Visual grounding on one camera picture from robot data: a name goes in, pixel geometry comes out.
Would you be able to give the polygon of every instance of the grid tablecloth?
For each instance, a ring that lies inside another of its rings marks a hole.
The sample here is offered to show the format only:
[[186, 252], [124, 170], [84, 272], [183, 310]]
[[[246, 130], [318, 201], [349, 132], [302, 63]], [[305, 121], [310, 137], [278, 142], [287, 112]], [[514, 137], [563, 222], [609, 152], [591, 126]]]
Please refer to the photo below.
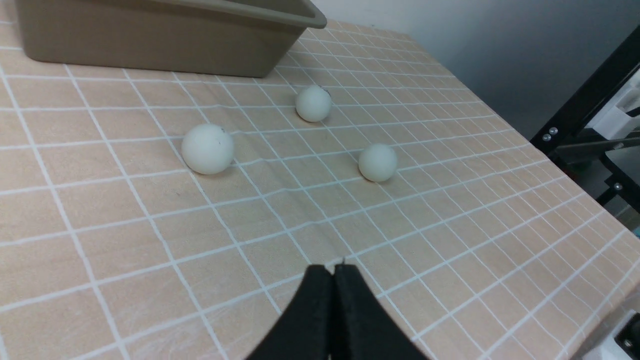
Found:
[[[640, 280], [638, 240], [406, 35], [330, 21], [247, 79], [38, 63], [14, 25], [0, 359], [240, 359], [342, 258], [433, 359], [565, 359]], [[292, 106], [312, 83], [318, 124]], [[217, 176], [179, 153], [203, 122], [236, 143]]]

